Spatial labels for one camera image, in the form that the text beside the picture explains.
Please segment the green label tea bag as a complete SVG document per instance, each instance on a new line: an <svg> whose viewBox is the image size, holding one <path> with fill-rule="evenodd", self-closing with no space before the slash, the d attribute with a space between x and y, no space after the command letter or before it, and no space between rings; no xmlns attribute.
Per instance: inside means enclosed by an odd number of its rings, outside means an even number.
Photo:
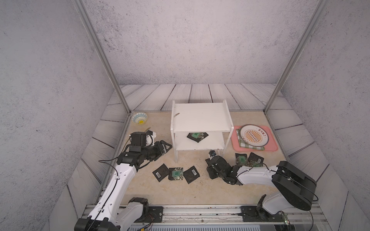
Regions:
<svg viewBox="0 0 370 231"><path fill-rule="evenodd" d="M249 165L247 154L235 153L235 156L236 156L236 164L238 166L248 166Z"/></svg>
<svg viewBox="0 0 370 231"><path fill-rule="evenodd" d="M175 168L169 168L169 175L168 179L171 181L179 181L183 180L183 168L182 167L175 167Z"/></svg>

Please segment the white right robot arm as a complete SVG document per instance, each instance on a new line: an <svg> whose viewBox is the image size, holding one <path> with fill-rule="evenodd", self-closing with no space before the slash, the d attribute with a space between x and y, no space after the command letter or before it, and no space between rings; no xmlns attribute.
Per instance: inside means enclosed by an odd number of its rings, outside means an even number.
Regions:
<svg viewBox="0 0 370 231"><path fill-rule="evenodd" d="M310 211L319 200L315 194L317 182L287 161L268 167L258 163L252 167L230 166L226 160L213 155L206 159L211 179L221 178L230 185L258 184L274 186L277 192L261 196L256 212L275 215L288 208Z"/></svg>

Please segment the green black bag shelf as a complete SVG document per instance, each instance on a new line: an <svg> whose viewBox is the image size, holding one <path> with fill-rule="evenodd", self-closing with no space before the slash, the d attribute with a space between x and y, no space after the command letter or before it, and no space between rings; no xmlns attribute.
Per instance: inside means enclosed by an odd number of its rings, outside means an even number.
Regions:
<svg viewBox="0 0 370 231"><path fill-rule="evenodd" d="M197 133L189 133L187 138L199 143L203 139L203 134L200 132Z"/></svg>

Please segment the black barcode tea bag top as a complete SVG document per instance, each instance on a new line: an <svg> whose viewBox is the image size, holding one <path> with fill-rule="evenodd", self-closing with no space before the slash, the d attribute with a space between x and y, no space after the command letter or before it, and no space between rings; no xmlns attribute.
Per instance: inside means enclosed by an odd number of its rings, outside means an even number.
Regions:
<svg viewBox="0 0 370 231"><path fill-rule="evenodd" d="M195 181L197 178L200 177L195 166L192 166L188 170L184 171L183 176L186 179L188 184L192 183L193 181Z"/></svg>

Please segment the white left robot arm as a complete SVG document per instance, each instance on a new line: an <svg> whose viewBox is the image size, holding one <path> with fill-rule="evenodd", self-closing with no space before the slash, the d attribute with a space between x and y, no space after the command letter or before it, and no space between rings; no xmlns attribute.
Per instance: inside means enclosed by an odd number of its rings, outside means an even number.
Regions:
<svg viewBox="0 0 370 231"><path fill-rule="evenodd" d="M148 202L145 198L133 198L124 210L119 212L120 203L127 188L144 161L158 160L172 149L172 145L161 140L148 146L128 144L117 157L113 176L87 218L78 219L75 231L127 231L138 219L146 218Z"/></svg>

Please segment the black barcode tea bag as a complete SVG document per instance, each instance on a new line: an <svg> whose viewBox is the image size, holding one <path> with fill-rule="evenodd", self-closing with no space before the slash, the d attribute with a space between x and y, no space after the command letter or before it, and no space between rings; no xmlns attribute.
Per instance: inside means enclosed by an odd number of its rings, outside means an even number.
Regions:
<svg viewBox="0 0 370 231"><path fill-rule="evenodd" d="M183 176L186 179L188 184L192 183L193 181L195 181L197 178L200 177L195 166L192 166L188 170L184 171Z"/></svg>
<svg viewBox="0 0 370 231"><path fill-rule="evenodd" d="M263 165L264 158L255 153L250 153L248 162L251 167L261 167Z"/></svg>

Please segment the black barcode bag shelf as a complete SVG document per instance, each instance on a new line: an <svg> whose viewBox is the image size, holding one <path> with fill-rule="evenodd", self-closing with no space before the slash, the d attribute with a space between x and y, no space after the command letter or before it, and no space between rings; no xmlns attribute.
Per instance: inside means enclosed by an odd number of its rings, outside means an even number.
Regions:
<svg viewBox="0 0 370 231"><path fill-rule="evenodd" d="M166 178L170 174L170 170L165 164L162 164L159 168L154 170L152 173L157 179L157 181L161 182L164 178Z"/></svg>

